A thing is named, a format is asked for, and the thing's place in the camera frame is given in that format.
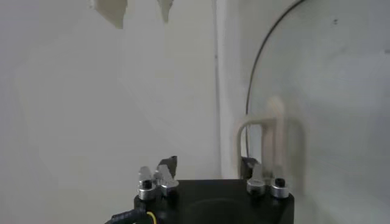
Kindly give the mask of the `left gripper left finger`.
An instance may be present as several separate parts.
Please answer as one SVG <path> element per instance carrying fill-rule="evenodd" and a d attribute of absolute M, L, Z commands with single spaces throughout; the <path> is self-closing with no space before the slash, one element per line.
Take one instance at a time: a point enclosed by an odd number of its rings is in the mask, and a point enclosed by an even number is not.
<path fill-rule="evenodd" d="M 179 182 L 174 179 L 177 168 L 177 156 L 162 159 L 152 173 L 148 166 L 143 166 L 138 172 L 138 198 L 154 200 L 157 191 L 164 197 L 176 191 Z"/>

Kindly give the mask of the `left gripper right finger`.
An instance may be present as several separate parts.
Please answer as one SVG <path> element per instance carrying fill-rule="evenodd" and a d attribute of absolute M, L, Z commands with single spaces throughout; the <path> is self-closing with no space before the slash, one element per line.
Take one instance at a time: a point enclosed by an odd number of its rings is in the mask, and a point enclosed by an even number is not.
<path fill-rule="evenodd" d="M 266 173 L 263 165 L 255 158 L 242 156 L 240 177 L 246 180 L 247 192 L 254 197 L 263 196 L 267 190 L 277 199 L 289 197 L 289 187 L 280 166 L 275 166 L 270 173 Z"/>

